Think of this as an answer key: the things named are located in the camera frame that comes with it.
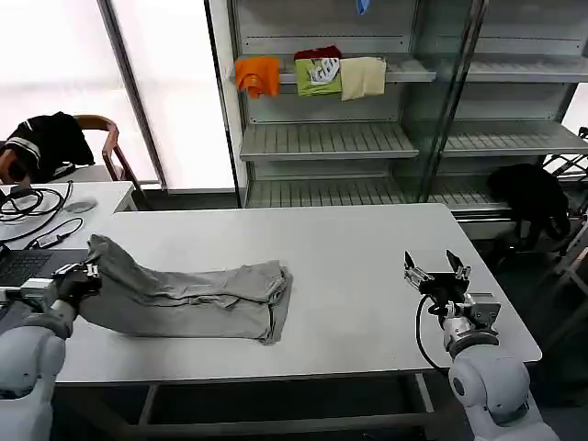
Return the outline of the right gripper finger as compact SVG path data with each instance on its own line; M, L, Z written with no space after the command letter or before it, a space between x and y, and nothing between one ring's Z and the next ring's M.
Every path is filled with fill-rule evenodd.
M464 265L461 259L450 250L447 250L446 255L456 279L468 280L471 273L471 266Z
M404 252L404 279L414 288L433 281L435 277L417 266L408 251Z

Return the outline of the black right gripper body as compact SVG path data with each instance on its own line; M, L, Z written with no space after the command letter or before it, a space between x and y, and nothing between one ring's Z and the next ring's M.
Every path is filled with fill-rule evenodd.
M421 294L428 296L437 305L464 303L469 280L458 278L454 273L434 273L419 285Z

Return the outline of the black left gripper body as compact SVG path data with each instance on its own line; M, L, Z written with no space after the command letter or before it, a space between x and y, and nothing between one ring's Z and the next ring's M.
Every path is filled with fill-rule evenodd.
M88 277L87 272L69 272L67 266L53 276L57 299L69 304L79 304L87 297L96 295L102 288L101 277Z

